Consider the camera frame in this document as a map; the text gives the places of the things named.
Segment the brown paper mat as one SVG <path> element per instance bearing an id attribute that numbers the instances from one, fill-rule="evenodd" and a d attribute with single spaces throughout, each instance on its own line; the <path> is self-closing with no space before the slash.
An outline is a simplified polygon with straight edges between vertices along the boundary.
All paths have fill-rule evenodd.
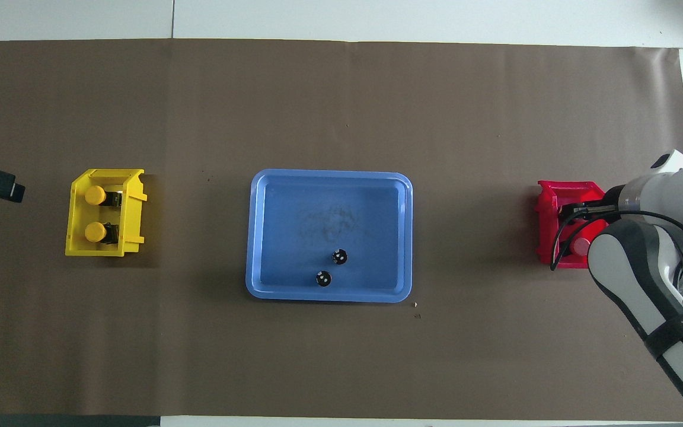
<path id="1" fill-rule="evenodd" d="M 588 271 L 535 254 L 539 180 L 674 148 L 676 49 L 0 42 L 0 413 L 683 421 Z M 65 254 L 90 168 L 144 170 L 140 251 Z M 252 297 L 264 168 L 409 178 L 409 297 Z"/>

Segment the blue plastic tray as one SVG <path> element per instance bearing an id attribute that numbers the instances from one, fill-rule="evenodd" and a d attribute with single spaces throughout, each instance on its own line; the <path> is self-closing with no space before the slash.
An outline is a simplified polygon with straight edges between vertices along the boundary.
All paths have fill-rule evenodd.
<path id="1" fill-rule="evenodd" d="M 245 286 L 262 299 L 403 302 L 413 239 L 414 187 L 401 173 L 266 168 L 250 187 Z M 321 270 L 330 286 L 315 281 Z"/>

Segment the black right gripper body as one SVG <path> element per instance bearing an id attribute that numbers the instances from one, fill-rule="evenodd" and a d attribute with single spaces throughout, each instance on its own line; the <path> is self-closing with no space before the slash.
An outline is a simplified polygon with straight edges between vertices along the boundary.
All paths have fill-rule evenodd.
<path id="1" fill-rule="evenodd" d="M 611 187 L 602 198 L 585 202 L 585 221 L 593 221 L 597 218 L 604 219 L 607 224 L 619 221 L 621 219 L 619 200 L 623 189 L 624 186 Z"/>

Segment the yellow push button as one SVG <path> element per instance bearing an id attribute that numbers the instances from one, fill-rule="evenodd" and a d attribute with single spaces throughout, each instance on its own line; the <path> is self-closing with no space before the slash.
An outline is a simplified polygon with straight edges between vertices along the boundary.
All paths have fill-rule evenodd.
<path id="1" fill-rule="evenodd" d="M 102 186 L 90 186 L 84 192 L 84 200 L 92 206 L 111 206 L 119 208 L 122 205 L 122 192 L 111 192 Z"/>
<path id="2" fill-rule="evenodd" d="M 84 229 L 84 237 L 91 243 L 117 245 L 120 241 L 120 227 L 111 222 L 90 222 Z"/>

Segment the red plastic bin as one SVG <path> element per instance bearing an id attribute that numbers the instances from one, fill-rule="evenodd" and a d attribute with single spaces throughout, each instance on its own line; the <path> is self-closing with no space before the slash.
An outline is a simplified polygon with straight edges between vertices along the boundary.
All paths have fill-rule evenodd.
<path id="1" fill-rule="evenodd" d="M 590 200 L 598 200 L 605 194 L 604 190 L 593 181 L 551 181 L 540 180 L 540 194 L 537 198 L 535 211 L 538 214 L 539 244 L 536 252 L 540 262 L 549 265 L 554 257 L 562 254 L 557 267 L 560 269 L 586 269 L 588 257 L 577 257 L 571 254 L 569 249 L 572 241 L 577 236 L 585 236 L 592 241 L 607 227 L 605 221 L 591 222 L 585 229 L 575 236 L 573 232 L 586 221 L 578 217 L 574 221 L 563 226 L 560 235 L 558 229 L 564 221 L 560 220 L 562 205 L 568 203 L 583 203 Z"/>

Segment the yellow plastic bin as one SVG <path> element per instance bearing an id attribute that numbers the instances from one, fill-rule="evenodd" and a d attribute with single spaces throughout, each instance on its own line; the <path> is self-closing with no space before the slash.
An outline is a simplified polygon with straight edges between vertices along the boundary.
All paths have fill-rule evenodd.
<path id="1" fill-rule="evenodd" d="M 140 251 L 145 242 L 141 233 L 143 206 L 148 200 L 144 191 L 141 168 L 90 168 L 71 184 L 65 254 L 68 256 L 123 257 Z M 111 192 L 122 192 L 122 205 L 92 206 L 84 200 L 90 186 L 102 186 Z M 84 237 L 90 222 L 111 222 L 120 227 L 117 245 L 91 243 Z"/>

